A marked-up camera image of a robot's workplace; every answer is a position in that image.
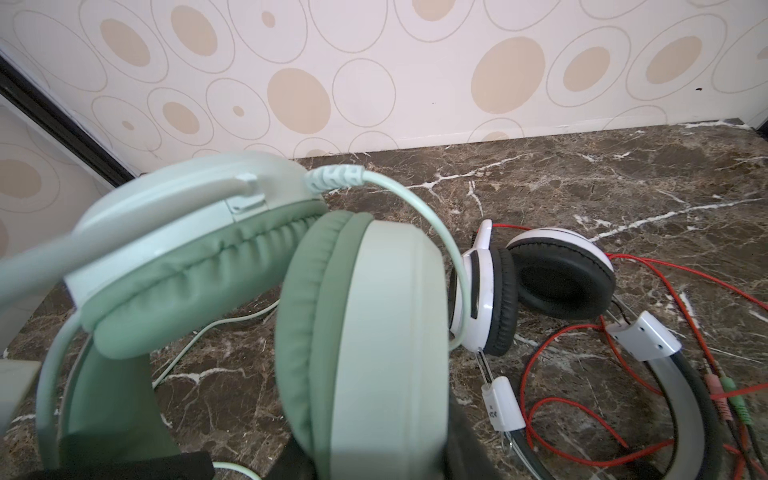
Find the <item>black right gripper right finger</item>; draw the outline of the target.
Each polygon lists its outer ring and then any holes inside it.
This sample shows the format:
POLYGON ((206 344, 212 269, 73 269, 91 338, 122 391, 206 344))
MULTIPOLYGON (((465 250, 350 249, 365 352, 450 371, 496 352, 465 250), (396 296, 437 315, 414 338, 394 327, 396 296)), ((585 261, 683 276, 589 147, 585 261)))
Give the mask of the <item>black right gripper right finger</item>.
MULTIPOLYGON (((275 460, 265 479, 318 479, 313 460, 294 436, 275 460)), ((449 396, 449 428, 444 449, 443 479, 497 479, 498 471, 455 395, 449 396)))

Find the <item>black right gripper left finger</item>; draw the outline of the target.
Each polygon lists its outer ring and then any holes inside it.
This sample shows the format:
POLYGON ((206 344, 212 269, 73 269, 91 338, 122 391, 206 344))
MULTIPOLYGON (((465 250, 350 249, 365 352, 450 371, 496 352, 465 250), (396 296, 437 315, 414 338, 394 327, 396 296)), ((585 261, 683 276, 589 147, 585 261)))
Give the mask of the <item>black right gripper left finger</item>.
POLYGON ((30 472, 18 479, 213 479, 215 467, 205 451, 123 463, 94 464, 30 472))

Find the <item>mint green headphones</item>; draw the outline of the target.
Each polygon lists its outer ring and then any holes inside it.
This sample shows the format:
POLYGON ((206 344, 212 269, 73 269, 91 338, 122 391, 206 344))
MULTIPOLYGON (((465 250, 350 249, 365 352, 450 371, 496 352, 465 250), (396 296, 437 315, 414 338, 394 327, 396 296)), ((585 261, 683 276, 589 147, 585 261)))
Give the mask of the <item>mint green headphones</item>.
POLYGON ((318 479, 441 479, 455 254, 423 200, 360 165, 246 151, 113 190, 1 263, 3 304, 61 280, 76 306, 38 381, 43 470, 183 454, 151 353, 278 288, 279 399, 318 479))

